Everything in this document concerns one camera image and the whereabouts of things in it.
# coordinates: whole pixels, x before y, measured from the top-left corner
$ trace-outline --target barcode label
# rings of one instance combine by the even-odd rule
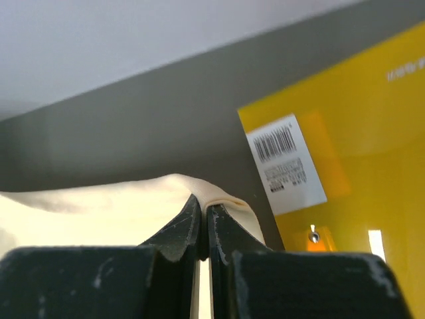
[[[297,150],[288,126],[282,126],[255,138],[254,145],[262,163]]]
[[[327,201],[294,115],[266,124],[246,137],[273,214]]]

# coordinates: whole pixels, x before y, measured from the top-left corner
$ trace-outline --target white ceiling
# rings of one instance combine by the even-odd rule
[[[0,0],[0,120],[360,0]]]

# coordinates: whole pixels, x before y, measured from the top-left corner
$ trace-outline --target yellow packaging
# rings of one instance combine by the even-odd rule
[[[381,255],[417,318],[425,318],[424,39],[421,23],[238,111],[248,139],[293,114],[324,190],[323,203],[274,210],[285,248]]]

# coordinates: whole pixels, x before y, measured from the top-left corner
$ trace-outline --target white rectangle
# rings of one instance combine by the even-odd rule
[[[274,215],[327,201],[295,115],[246,137]]]

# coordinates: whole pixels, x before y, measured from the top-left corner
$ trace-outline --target white fabric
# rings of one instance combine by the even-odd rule
[[[54,191],[0,192],[0,258],[22,246],[138,245],[172,220],[192,193],[203,213],[223,203],[236,221],[264,242],[247,203],[201,179],[173,174]],[[209,300],[209,270],[202,263],[199,318],[210,317]]]

